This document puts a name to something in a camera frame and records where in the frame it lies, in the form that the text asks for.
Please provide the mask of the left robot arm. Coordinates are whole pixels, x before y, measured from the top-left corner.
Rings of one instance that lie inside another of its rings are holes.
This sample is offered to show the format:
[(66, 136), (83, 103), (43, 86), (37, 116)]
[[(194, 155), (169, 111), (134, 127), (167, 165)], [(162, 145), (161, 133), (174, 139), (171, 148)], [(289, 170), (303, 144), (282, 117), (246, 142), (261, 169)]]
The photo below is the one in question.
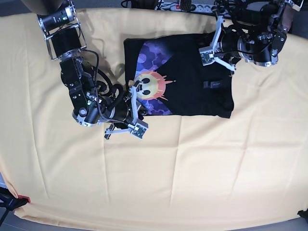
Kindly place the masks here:
[(248, 9), (253, 0), (218, 0), (212, 42), (200, 50), (203, 65), (219, 63), (232, 72), (233, 59), (268, 67), (277, 64), (295, 12), (301, 10), (301, 0), (266, 0), (259, 11)]

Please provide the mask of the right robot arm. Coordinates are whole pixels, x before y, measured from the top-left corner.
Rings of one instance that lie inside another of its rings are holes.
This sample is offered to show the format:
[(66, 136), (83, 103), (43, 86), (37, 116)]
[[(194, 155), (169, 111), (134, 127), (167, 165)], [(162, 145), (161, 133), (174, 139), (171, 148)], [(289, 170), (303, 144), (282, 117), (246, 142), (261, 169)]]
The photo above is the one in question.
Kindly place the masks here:
[(85, 127), (109, 123), (105, 139), (125, 133), (141, 139), (148, 129), (146, 114), (137, 101), (139, 80), (130, 80), (128, 89), (112, 84), (99, 64), (91, 65), (82, 52), (87, 49), (76, 9), (70, 0), (25, 0), (23, 4), (37, 15), (38, 24), (51, 60), (60, 60), (61, 80), (73, 104), (72, 116)]

